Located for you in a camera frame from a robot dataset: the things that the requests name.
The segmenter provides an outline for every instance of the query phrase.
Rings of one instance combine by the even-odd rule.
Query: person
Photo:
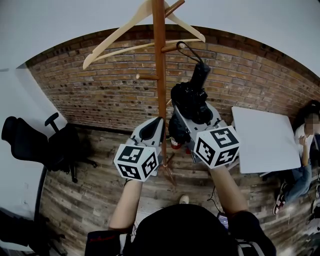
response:
[[[228,219],[228,230],[207,209],[189,204],[163,208],[146,217],[131,234],[143,183],[130,180],[109,222],[108,231],[88,234],[85,256],[115,255],[257,255],[275,256],[276,248],[225,166],[210,170]]]
[[[301,167],[291,170],[295,184],[290,187],[289,184],[285,182],[282,183],[272,209],[274,215],[276,215],[285,204],[293,202],[308,192],[312,181],[310,147],[314,139],[314,134],[318,132],[319,113],[311,112],[306,115],[304,124],[299,126],[294,133],[295,143],[301,160]]]

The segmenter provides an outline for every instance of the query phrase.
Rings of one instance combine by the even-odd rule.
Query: sleeve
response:
[[[261,229],[259,220],[251,212],[241,211],[228,222],[229,232],[234,238],[257,243],[264,255],[277,255],[275,246]]]
[[[116,256],[131,246],[131,236],[120,231],[94,231],[88,233],[84,256]]]

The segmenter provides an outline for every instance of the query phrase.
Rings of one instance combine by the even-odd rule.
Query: white table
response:
[[[242,174],[269,173],[301,166],[287,116],[236,106],[232,107],[232,114],[240,138]]]

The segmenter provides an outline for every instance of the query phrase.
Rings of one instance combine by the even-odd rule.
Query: brick wall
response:
[[[206,43],[189,45],[211,67],[205,83],[208,102],[227,122],[239,106],[289,116],[309,100],[320,101],[320,79],[305,66],[261,42],[240,35],[197,27]],[[48,49],[27,61],[46,96],[74,124],[133,130],[158,115],[154,81],[136,74],[155,74],[154,48],[144,48],[92,63],[83,60],[114,29],[84,35]],[[135,26],[103,54],[152,41],[150,25]],[[192,36],[177,25],[166,26],[167,40]],[[166,55],[167,98],[180,82],[190,80],[195,62],[178,51]],[[167,109],[168,117],[172,106]]]

